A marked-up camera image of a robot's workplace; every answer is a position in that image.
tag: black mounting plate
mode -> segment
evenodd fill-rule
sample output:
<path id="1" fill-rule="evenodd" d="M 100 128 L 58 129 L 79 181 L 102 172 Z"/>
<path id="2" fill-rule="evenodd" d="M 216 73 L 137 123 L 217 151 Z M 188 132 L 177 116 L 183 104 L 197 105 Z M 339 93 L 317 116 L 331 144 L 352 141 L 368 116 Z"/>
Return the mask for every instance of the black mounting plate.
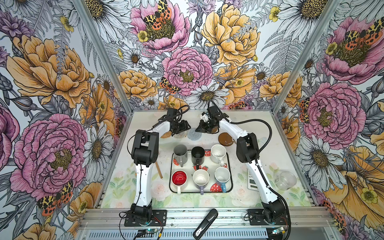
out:
<path id="1" fill-rule="evenodd" d="M 167 210 L 152 210 L 152 218 L 156 217 L 161 221 L 161 225 L 164 227 L 167 222 Z M 149 224 L 140 223 L 132 218 L 132 215 L 127 214 L 125 218 L 124 227 L 159 227 L 160 223 L 156 220 L 152 220 Z"/>
<path id="2" fill-rule="evenodd" d="M 261 225 L 267 225 L 267 223 L 264 221 L 264 214 L 263 214 L 264 209 L 248 209 L 248 218 L 249 218 L 249 223 L 251 226 L 261 226 Z M 276 225 L 282 225 L 285 226 L 286 222 L 284 218 L 280 217 L 276 221 Z M 275 230 L 275 227 L 267 227 L 266 232 L 268 234 L 268 240 L 282 240 L 283 239 L 283 234 L 272 234 L 272 231 Z"/>

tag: tray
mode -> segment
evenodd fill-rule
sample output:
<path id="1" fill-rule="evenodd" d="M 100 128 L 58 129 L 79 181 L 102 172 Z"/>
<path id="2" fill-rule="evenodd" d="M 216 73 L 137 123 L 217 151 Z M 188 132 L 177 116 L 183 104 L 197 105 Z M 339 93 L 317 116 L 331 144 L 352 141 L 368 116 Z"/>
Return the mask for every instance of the tray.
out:
<path id="1" fill-rule="evenodd" d="M 204 188 L 204 193 L 223 193 L 223 192 L 211 192 L 210 191 L 212 185 L 214 185 L 216 183 L 215 171 L 218 167 L 220 167 L 220 164 L 212 162 L 210 154 L 211 154 L 211 150 L 205 150 L 204 163 L 202 164 L 202 167 L 204 167 L 204 166 L 208 167 L 208 169 L 206 171 L 209 173 L 209 182 Z M 193 179 L 192 179 L 192 176 L 193 176 L 193 173 L 195 172 L 195 169 L 193 168 L 194 165 L 192 163 L 191 150 L 188 150 L 187 155 L 188 155 L 188 161 L 184 164 L 184 167 L 181 167 L 180 165 L 176 165 L 174 163 L 174 158 L 173 158 L 173 154 L 172 154 L 172 162 L 171 162 L 170 175 L 169 175 L 169 189 L 173 193 L 177 193 L 177 187 L 174 184 L 172 184 L 172 174 L 176 171 L 179 171 L 179 170 L 184 171 L 188 176 L 186 186 L 183 186 L 181 193 L 182 194 L 183 193 L 200 193 L 200 189 L 197 188 L 197 186 L 195 185 L 195 183 L 193 182 Z M 231 178 L 226 183 L 227 193 L 228 193 L 228 192 L 232 191 L 232 188 L 233 188 L 232 172 L 231 172 L 231 168 L 229 165 L 228 153 L 227 153 L 227 160 L 224 161 L 224 163 L 227 164 L 227 168 L 228 168 L 229 172 L 231 173 Z"/>

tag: mug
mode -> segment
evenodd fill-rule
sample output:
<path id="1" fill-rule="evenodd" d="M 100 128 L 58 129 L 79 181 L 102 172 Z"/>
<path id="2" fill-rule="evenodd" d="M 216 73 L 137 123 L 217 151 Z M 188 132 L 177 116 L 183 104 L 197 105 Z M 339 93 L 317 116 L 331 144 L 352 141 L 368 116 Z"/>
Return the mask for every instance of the mug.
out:
<path id="1" fill-rule="evenodd" d="M 214 163 L 220 163 L 220 166 L 224 166 L 224 159 L 227 156 L 227 150 L 221 144 L 213 145 L 211 148 L 211 160 Z"/>
<path id="2" fill-rule="evenodd" d="M 223 190 L 224 193 L 227 192 L 225 183 L 231 178 L 229 170 L 225 167 L 218 167 L 215 171 L 215 178 L 217 180 L 217 185 L 221 187 L 221 190 Z"/>
<path id="3" fill-rule="evenodd" d="M 187 147 L 183 144 L 177 145 L 173 149 L 173 157 L 180 164 L 181 167 L 188 161 L 188 150 Z"/>
<path id="4" fill-rule="evenodd" d="M 200 189 L 200 194 L 204 194 L 204 187 L 208 184 L 209 181 L 209 174 L 207 171 L 203 169 L 197 169 L 193 173 L 193 182 L 197 185 L 197 187 Z"/>
<path id="5" fill-rule="evenodd" d="M 184 171 L 176 171 L 172 174 L 172 183 L 177 187 L 177 194 L 181 194 L 181 187 L 187 182 L 187 174 Z"/>
<path id="6" fill-rule="evenodd" d="M 200 169 L 200 165 L 204 163 L 205 150 L 202 147 L 194 147 L 191 151 L 192 163 L 196 165 L 196 170 Z"/>

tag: floral tablecloth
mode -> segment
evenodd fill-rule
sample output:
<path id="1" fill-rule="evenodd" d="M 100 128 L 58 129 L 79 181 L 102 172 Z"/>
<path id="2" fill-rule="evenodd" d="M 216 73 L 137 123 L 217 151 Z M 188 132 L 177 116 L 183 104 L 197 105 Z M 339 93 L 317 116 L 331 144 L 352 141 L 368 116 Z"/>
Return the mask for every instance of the floral tablecloth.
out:
<path id="1" fill-rule="evenodd" d="M 106 194 L 102 201 L 102 208 L 130 208 L 135 198 L 136 192 L 136 170 L 133 160 L 126 150 L 127 139 L 130 138 L 137 129 L 145 129 L 153 125 L 153 119 L 158 119 L 164 112 L 136 112 L 132 119 L 125 145 L 120 152 L 120 156 L 115 165 L 112 177 L 110 179 Z M 183 119 L 194 127 L 198 125 L 199 114 L 191 111 L 183 115 Z M 289 159 L 288 153 L 284 147 L 277 128 L 273 123 L 269 112 L 236 112 L 235 121 L 240 119 L 260 118 L 270 123 L 273 131 L 272 139 L 268 146 L 260 155 L 264 170 L 271 181 L 272 187 L 277 190 L 286 200 L 289 206 L 311 206 L 304 188 L 297 177 L 297 184 L 287 191 L 279 190 L 275 187 L 273 179 L 281 170 L 288 170 L 294 173 L 294 166 Z M 262 124 L 247 123 L 241 127 L 248 132 L 254 132 L 258 136 L 259 146 L 266 141 L 268 129 L 262 127 Z M 218 134 L 203 134 L 198 141 L 192 141 L 185 137 L 176 139 L 169 137 L 160 139 L 159 157 L 157 163 L 161 169 L 163 179 L 160 179 L 159 173 L 154 166 L 152 171 L 152 207 L 153 208 L 180 208 L 180 207 L 261 207 L 261 199 L 258 191 L 250 190 L 247 187 L 248 170 L 245 164 L 242 164 L 236 157 L 236 144 L 226 147 L 230 168 L 233 179 L 233 189 L 229 193 L 206 193 L 200 194 L 181 194 L 177 195 L 169 189 L 170 166 L 172 150 L 178 144 L 184 144 L 189 149 L 194 146 L 202 146 L 210 149 L 214 144 L 218 144 Z"/>

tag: mug with blue handle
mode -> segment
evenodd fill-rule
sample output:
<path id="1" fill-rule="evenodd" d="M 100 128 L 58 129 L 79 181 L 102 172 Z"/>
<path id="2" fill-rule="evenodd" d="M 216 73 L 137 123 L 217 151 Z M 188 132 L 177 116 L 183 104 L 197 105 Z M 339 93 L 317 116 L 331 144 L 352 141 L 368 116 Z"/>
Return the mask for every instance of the mug with blue handle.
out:
<path id="1" fill-rule="evenodd" d="M 227 192 L 225 183 L 228 182 L 231 178 L 231 173 L 229 170 L 225 167 L 218 167 L 215 171 L 215 178 L 217 180 L 217 185 L 221 187 L 222 191 L 224 193 Z"/>

